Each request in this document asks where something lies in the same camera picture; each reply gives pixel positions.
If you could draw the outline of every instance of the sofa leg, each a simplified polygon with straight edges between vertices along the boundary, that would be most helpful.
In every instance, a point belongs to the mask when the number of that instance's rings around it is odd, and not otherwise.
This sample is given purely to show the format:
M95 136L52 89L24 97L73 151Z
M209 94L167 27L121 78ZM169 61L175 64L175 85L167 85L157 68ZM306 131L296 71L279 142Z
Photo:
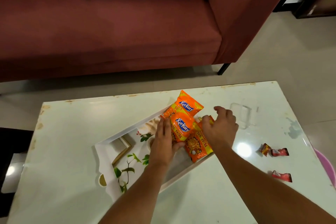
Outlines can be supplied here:
M223 64L217 74L218 75L222 75L225 72L225 70L229 67L230 64L231 63L225 63L225 64Z

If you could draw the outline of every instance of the forearm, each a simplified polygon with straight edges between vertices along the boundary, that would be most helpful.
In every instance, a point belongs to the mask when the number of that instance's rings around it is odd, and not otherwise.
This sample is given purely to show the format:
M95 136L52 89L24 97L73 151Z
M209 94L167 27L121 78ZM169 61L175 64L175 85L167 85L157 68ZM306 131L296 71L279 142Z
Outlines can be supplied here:
M99 224L150 223L167 167L149 164L139 179L105 214Z
M286 184L239 157L225 144L216 156L251 214L260 223L336 223L330 214Z

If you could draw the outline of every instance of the glossy table surface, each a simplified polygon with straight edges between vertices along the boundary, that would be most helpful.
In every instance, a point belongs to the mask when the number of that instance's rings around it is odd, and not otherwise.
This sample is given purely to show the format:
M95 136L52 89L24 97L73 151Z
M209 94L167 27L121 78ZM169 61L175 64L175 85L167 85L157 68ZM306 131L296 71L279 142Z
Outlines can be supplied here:
M276 81L185 91L204 105L200 116L216 118L213 106L231 106L242 121L233 149L264 172L291 173L288 186L336 217L336 190ZM98 184L94 144L173 103L179 92L44 103L8 223L97 223L112 201ZM261 156L263 143L290 155ZM256 221L213 155L159 194L152 223Z

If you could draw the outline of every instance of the floor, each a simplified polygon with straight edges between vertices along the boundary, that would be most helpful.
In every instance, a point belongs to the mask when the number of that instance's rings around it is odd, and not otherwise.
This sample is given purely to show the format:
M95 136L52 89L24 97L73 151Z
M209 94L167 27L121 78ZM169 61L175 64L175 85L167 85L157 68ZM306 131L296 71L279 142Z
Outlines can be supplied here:
M336 167L336 17L272 13L239 61L217 76L220 67L0 83L0 127L34 130L47 101L277 80L313 146Z

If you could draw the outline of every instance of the sofa armrest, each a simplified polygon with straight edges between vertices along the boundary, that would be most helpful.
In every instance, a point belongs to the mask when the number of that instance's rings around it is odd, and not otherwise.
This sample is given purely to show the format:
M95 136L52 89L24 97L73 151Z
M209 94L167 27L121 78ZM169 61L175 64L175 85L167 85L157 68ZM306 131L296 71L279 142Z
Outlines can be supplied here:
M209 0L222 43L214 64L236 62L280 0Z

